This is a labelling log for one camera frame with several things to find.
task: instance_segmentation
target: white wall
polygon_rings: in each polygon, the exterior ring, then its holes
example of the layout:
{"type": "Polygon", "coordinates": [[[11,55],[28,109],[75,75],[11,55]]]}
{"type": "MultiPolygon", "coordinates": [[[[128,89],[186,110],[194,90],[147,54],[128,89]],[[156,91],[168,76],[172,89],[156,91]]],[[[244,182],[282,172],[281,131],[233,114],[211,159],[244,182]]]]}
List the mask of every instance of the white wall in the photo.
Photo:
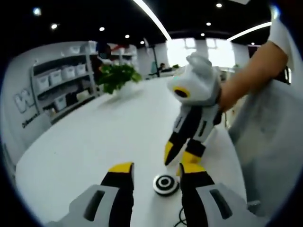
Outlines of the white wall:
{"type": "Polygon", "coordinates": [[[240,68],[245,67],[250,60],[248,47],[240,44],[232,44],[232,46],[235,53],[236,64],[238,64],[240,68]]]}
{"type": "MultiPolygon", "coordinates": [[[[235,53],[235,62],[242,68],[248,63],[250,59],[248,47],[234,43],[232,45],[235,53]]],[[[206,40],[196,40],[196,48],[198,52],[208,58],[206,40]]],[[[167,58],[167,47],[165,43],[157,44],[155,47],[155,52],[157,55],[158,66],[160,66],[160,63],[162,62],[167,66],[170,66],[167,58]]],[[[153,61],[154,57],[152,49],[150,49],[150,55],[146,54],[145,48],[138,49],[139,72],[144,78],[151,72],[153,61]]]]}
{"type": "Polygon", "coordinates": [[[23,89],[30,89],[30,70],[35,59],[39,63],[55,60],[61,57],[61,53],[70,55],[70,46],[85,44],[86,42],[68,42],[40,46],[15,57],[5,72],[1,91],[1,139],[7,146],[11,161],[16,164],[28,146],[45,131],[47,124],[43,117],[35,118],[26,128],[22,127],[25,120],[36,113],[35,105],[27,107],[24,113],[20,113],[15,102],[14,95],[23,89]]]}

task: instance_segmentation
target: led strip light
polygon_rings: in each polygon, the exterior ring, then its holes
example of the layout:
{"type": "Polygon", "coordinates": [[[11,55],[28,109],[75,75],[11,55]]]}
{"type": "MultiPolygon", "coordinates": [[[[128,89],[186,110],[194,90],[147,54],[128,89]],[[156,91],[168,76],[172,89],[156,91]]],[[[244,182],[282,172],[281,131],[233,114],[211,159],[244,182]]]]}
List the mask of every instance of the led strip light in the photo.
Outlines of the led strip light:
{"type": "Polygon", "coordinates": [[[250,33],[250,32],[256,31],[256,30],[261,29],[261,28],[264,28],[264,27],[271,26],[271,24],[272,24],[272,22],[267,22],[267,23],[264,23],[264,24],[262,24],[262,25],[257,25],[257,26],[255,26],[255,27],[252,27],[252,28],[250,28],[250,29],[247,29],[247,30],[245,30],[245,31],[243,31],[243,32],[240,32],[239,34],[236,34],[236,35],[234,35],[234,36],[228,38],[227,41],[232,41],[232,40],[234,40],[234,39],[236,39],[236,38],[239,38],[239,37],[241,37],[241,36],[243,36],[243,35],[246,35],[246,34],[248,34],[248,33],[250,33]]]}
{"type": "Polygon", "coordinates": [[[160,29],[160,31],[163,33],[165,38],[170,41],[171,37],[169,33],[166,31],[165,27],[163,24],[159,21],[157,16],[152,12],[152,10],[148,7],[148,5],[145,4],[143,0],[133,0],[151,19],[152,21],[156,24],[156,26],[160,29]]]}

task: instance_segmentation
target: black and white puck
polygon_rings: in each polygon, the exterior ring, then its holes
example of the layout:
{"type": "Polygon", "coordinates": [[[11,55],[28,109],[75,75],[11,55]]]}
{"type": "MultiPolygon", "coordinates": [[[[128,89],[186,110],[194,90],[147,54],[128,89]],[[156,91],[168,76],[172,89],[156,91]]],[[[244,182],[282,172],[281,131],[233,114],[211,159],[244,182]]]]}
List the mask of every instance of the black and white puck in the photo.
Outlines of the black and white puck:
{"type": "Polygon", "coordinates": [[[179,189],[179,182],[175,176],[158,175],[153,180],[153,189],[160,196],[171,196],[179,189]]]}

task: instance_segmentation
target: black ceiling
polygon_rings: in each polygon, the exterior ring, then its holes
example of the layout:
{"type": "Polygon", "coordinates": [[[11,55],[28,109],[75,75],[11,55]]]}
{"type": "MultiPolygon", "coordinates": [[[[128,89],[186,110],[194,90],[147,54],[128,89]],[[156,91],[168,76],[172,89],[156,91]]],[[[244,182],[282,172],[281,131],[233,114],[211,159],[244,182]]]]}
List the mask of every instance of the black ceiling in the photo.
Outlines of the black ceiling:
{"type": "MultiPolygon", "coordinates": [[[[251,0],[248,5],[228,0],[144,1],[172,38],[226,39],[270,21],[266,1],[251,0]],[[217,8],[217,2],[221,2],[223,7],[217,8]]],[[[2,21],[6,22],[5,49],[13,55],[43,44],[65,41],[106,39],[111,43],[128,41],[137,46],[140,46],[143,37],[153,44],[165,41],[153,21],[132,0],[53,0],[26,4],[27,1],[20,2],[2,9],[2,21]],[[40,7],[42,15],[34,16],[33,7],[40,7]],[[58,28],[51,30],[51,23],[59,24],[58,28]],[[130,35],[128,40],[125,39],[126,34],[130,35]]],[[[269,28],[263,28],[234,42],[262,44],[268,34],[269,28]]]]}

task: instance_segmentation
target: tabletop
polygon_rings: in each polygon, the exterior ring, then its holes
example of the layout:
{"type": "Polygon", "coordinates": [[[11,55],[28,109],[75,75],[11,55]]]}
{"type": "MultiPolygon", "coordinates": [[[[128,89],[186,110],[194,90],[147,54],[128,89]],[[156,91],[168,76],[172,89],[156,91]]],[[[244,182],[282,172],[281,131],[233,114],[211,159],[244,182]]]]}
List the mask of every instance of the tabletop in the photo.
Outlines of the tabletop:
{"type": "MultiPolygon", "coordinates": [[[[70,202],[100,184],[111,166],[127,161],[135,164],[131,226],[169,227],[178,222],[181,192],[162,198],[152,188],[154,177],[166,172],[164,146],[180,107],[166,87],[170,79],[143,81],[125,98],[103,95],[31,145],[17,164],[16,185],[42,223],[61,219],[70,202]]],[[[215,183],[246,199],[241,167],[223,125],[212,133],[202,165],[215,183]]]]}

